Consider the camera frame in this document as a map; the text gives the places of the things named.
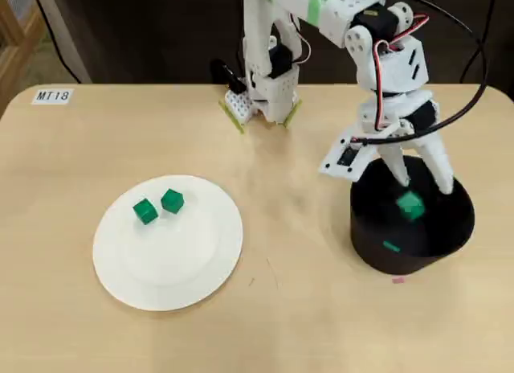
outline robotic arm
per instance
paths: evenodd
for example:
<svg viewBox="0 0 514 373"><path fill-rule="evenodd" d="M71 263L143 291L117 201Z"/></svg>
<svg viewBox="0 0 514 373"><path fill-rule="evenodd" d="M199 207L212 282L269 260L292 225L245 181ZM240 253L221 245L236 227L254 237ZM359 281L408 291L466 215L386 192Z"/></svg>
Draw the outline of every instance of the robotic arm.
<svg viewBox="0 0 514 373"><path fill-rule="evenodd" d="M404 187L409 176L402 148L415 148L439 189L450 194L453 171L437 133L402 144L364 146L355 137L412 134L439 120L420 41L410 34L428 18L414 15L402 2L385 8L386 0L244 0L243 52L247 91L228 92L226 104L241 124L261 111L267 121L284 123L298 101L301 18L337 45L347 48L357 65L357 82L376 96L358 111L357 123L332 145L320 172L358 181L379 153ZM270 36L276 25L279 40Z"/></svg>

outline white plate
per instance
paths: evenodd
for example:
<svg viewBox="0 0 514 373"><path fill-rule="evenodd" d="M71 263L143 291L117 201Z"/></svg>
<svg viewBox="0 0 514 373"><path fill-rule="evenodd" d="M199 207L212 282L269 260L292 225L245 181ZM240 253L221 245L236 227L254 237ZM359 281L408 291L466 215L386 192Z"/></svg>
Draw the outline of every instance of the white plate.
<svg viewBox="0 0 514 373"><path fill-rule="evenodd" d="M161 207L169 188L184 195L176 215ZM133 211L144 198L159 214L146 226ZM234 270L242 245L241 215L224 190L203 178L171 175L143 182L112 204L96 230L93 263L116 299L165 311L216 291Z"/></svg>

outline floor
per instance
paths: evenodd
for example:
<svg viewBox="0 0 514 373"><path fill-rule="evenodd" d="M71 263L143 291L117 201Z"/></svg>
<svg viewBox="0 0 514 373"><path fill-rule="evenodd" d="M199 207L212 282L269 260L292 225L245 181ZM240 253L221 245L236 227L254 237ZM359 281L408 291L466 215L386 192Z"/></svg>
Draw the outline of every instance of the floor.
<svg viewBox="0 0 514 373"><path fill-rule="evenodd" d="M20 77L16 93L38 84L74 84L59 61L54 45L48 33L39 42L32 53L24 74Z"/></svg>

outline white label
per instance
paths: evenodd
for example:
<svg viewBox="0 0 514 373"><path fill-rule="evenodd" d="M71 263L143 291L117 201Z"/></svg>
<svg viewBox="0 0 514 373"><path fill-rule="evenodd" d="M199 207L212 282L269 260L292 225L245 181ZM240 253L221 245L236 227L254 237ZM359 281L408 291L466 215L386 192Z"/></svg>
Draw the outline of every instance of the white label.
<svg viewBox="0 0 514 373"><path fill-rule="evenodd" d="M75 89L40 89L32 100L33 105L66 105Z"/></svg>

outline black cylindrical base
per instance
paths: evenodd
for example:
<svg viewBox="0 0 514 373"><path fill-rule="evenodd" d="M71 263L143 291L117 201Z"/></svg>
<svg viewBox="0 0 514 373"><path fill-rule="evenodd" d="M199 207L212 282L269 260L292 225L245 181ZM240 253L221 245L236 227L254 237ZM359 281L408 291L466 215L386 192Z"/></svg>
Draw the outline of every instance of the black cylindrical base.
<svg viewBox="0 0 514 373"><path fill-rule="evenodd" d="M455 179L451 195L442 194L421 158L405 156L409 187L401 186L381 160L372 162L352 185L351 236L355 250L371 267L406 275L459 250L471 236L475 211ZM425 213L410 221L397 205L412 191Z"/></svg>

